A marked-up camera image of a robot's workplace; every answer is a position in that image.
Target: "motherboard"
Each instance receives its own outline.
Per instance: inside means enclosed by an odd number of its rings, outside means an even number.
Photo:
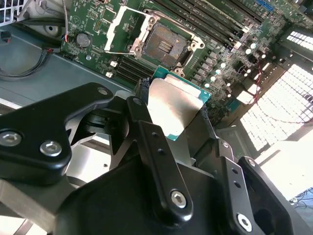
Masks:
[[[163,67],[211,94],[216,124],[290,23],[313,25],[288,0],[73,0],[62,52],[131,89]]]

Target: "ventilation grille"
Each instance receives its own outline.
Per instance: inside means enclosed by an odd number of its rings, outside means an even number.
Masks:
[[[27,0],[0,0],[0,27],[16,21]]]
[[[240,119],[257,151],[313,118],[313,75],[293,65]]]

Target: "black plastic bracket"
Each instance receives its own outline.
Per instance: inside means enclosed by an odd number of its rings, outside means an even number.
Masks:
[[[21,141],[0,145],[0,177],[38,185],[59,181],[70,162],[70,143],[81,119],[106,107],[112,97],[107,88],[89,83],[1,116],[0,134],[11,131]],[[57,142],[61,153],[44,155],[40,146],[45,141]]]
[[[129,131],[120,145],[111,144],[111,168],[117,167],[129,149],[137,145],[158,218],[171,226],[190,220],[193,202],[161,127],[152,124],[146,104],[135,96],[127,98],[125,115]],[[173,202],[174,191],[183,195],[185,206]]]
[[[219,191],[216,198],[219,207],[219,220],[224,233],[240,235],[264,235],[254,220],[251,204],[246,189],[244,174],[239,165],[235,163],[230,145],[215,135],[214,129],[203,108],[194,121],[185,130],[187,141],[197,136],[195,131],[201,130],[202,145],[193,145],[192,156],[196,159],[196,166],[213,174],[217,181]]]
[[[241,157],[238,164],[245,172],[247,185],[251,191],[249,195],[253,200],[252,209],[254,214],[268,217],[268,222],[263,223],[264,230],[268,231],[267,234],[312,234],[308,224],[252,158]]]

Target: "ram slot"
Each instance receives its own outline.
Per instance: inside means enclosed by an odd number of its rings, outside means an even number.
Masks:
[[[226,0],[230,5],[238,9],[240,12],[242,12],[246,17],[248,17],[253,22],[257,23],[258,25],[263,23],[263,19],[255,14],[252,10],[250,10],[248,7],[243,5],[238,0]]]
[[[226,19],[221,14],[213,10],[208,5],[205,5],[205,3],[202,3],[197,0],[186,0],[191,5],[193,5],[197,10],[203,12],[207,17],[211,18],[212,21],[214,21],[216,24],[222,25],[223,27],[227,28],[230,32],[232,32],[234,35],[238,37],[242,37],[243,35],[243,27],[238,27],[235,25],[232,21]]]
[[[123,79],[123,80],[125,80],[125,81],[127,81],[127,82],[129,82],[130,84],[133,84],[133,85],[136,85],[137,82],[139,81],[139,79],[137,79],[136,77],[132,77],[128,72],[117,71],[116,75],[119,78],[121,78],[121,79]]]
[[[148,69],[147,67],[144,67],[137,61],[134,61],[132,59],[129,59],[127,57],[123,57],[123,60],[121,61],[121,65],[127,65],[128,67],[132,68],[133,70],[136,70],[138,73],[143,74],[143,76],[151,77],[154,73],[153,70]]]
[[[154,0],[156,3],[159,5],[163,6],[167,10],[171,11],[173,14],[179,16],[183,21],[188,22],[191,24],[194,28],[198,29],[202,33],[208,35],[209,37],[213,38],[215,41],[219,42],[220,44],[223,45],[229,45],[231,46],[231,43],[228,39],[226,39],[224,36],[217,34],[216,32],[214,33],[212,30],[208,29],[208,25],[203,24],[200,21],[196,21],[192,16],[183,10],[181,7],[173,3],[172,5],[168,3],[163,3],[161,0]]]
[[[210,27],[211,30],[216,31],[220,35],[223,35],[225,38],[231,38],[231,40],[233,41],[232,37],[234,37],[235,35],[227,28],[217,23],[214,19],[210,18],[203,11],[195,8],[192,4],[189,4],[187,1],[184,0],[173,0],[172,2],[177,2],[177,4],[182,6],[182,8],[185,9],[189,14],[191,14],[202,23],[206,24],[207,27]]]

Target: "gray metal surface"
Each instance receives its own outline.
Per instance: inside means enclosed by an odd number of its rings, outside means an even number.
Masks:
[[[46,187],[0,179],[0,202],[47,232],[53,228],[57,209],[73,191],[66,176],[59,183]]]
[[[40,56],[43,42],[12,26],[4,26],[13,35],[11,43],[0,47],[1,68],[18,73],[34,66]],[[113,93],[128,88],[115,83],[112,79],[100,76],[79,64],[53,55],[47,66],[33,76],[17,81],[0,80],[0,98],[25,106],[89,82],[104,85]]]

